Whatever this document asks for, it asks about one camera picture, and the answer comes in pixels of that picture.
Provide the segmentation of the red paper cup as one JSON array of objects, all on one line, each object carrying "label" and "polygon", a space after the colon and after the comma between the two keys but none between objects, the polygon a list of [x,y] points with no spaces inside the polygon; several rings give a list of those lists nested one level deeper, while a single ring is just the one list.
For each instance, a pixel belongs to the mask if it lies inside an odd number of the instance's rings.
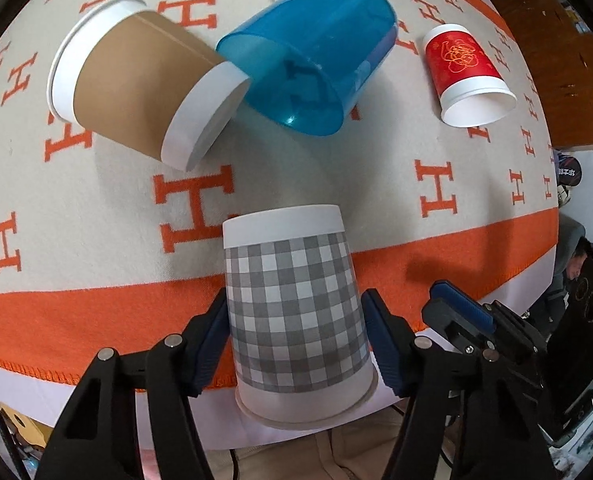
[{"label": "red paper cup", "polygon": [[422,45],[446,125],[486,126],[517,106],[517,97],[465,27],[435,26],[425,34]]}]

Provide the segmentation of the orange beige H-pattern blanket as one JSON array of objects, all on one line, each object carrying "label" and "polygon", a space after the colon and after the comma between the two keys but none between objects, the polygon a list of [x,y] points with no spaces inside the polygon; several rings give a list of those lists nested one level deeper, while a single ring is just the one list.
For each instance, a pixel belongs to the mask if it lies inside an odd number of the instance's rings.
[{"label": "orange beige H-pattern blanket", "polygon": [[[389,0],[395,48],[334,136],[242,107],[184,174],[48,110],[62,38],[110,0],[30,0],[0,37],[0,397],[69,387],[103,346],[148,348],[222,287],[222,224],[305,204],[342,209],[357,278],[420,327],[432,282],[526,310],[557,238],[549,134],[517,41],[490,0]],[[208,44],[270,0],[146,0]],[[450,128],[421,47],[441,22],[471,29],[519,104]]]}]

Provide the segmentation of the brown sleeve paper cup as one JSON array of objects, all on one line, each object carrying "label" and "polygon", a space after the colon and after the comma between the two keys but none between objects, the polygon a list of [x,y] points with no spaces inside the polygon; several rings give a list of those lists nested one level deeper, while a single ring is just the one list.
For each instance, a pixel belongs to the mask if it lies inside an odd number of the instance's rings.
[{"label": "brown sleeve paper cup", "polygon": [[234,63],[144,0],[93,6],[62,40],[51,114],[180,171],[201,161],[246,96]]}]

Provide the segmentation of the blue translucent plastic cup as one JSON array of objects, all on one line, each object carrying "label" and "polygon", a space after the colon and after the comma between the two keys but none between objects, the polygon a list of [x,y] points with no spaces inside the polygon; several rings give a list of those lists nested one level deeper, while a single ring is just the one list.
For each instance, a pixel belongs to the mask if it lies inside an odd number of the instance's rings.
[{"label": "blue translucent plastic cup", "polygon": [[246,103],[257,113],[331,136],[396,36],[389,0],[281,0],[223,36],[216,50],[250,76]]}]

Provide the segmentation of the grey plaid paper cup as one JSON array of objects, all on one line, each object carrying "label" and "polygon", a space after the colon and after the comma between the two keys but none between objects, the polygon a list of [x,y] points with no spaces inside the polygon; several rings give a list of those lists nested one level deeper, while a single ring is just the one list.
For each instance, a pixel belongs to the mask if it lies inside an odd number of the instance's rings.
[{"label": "grey plaid paper cup", "polygon": [[339,207],[245,214],[223,241],[239,408],[301,430],[368,402],[379,379]]}]

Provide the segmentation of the dark wooden cabinet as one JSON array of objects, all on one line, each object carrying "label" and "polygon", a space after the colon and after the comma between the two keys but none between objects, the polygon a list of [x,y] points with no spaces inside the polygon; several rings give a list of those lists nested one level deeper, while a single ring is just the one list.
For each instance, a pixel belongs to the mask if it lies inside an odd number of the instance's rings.
[{"label": "dark wooden cabinet", "polygon": [[593,148],[593,34],[559,0],[491,0],[525,61],[557,148]]}]

